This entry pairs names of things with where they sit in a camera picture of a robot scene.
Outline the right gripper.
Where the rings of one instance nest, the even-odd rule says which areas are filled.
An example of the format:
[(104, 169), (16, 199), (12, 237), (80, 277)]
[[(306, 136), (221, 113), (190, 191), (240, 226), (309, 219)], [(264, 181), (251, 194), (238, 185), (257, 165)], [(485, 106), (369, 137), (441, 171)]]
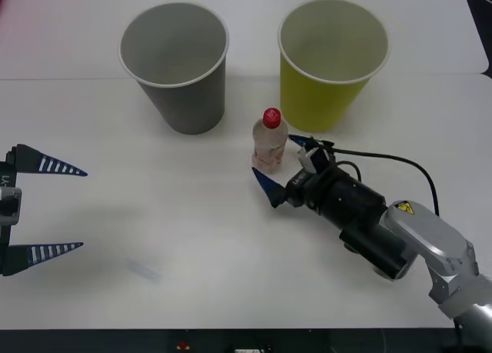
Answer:
[[(312, 136), (289, 134), (288, 138), (306, 150), (312, 148), (332, 150), (334, 146), (333, 142), (317, 140)], [(255, 167), (252, 171), (272, 208), (277, 208), (287, 202), (295, 208), (306, 206), (309, 209), (322, 209), (335, 202), (334, 165), (329, 165), (321, 173), (314, 174), (303, 168), (287, 183), (286, 187), (278, 184)]]

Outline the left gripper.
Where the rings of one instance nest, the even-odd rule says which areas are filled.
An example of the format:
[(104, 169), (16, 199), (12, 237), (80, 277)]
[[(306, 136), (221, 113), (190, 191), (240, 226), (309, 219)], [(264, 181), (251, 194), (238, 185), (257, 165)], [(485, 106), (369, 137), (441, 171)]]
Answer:
[(28, 268), (52, 260), (83, 246), (83, 242), (9, 245), (12, 226), (20, 217), (20, 189), (16, 188), (17, 171), (25, 174), (88, 174), (67, 162), (41, 153), (27, 145), (14, 147), (14, 164), (9, 157), (1, 162), (1, 276), (16, 275)]

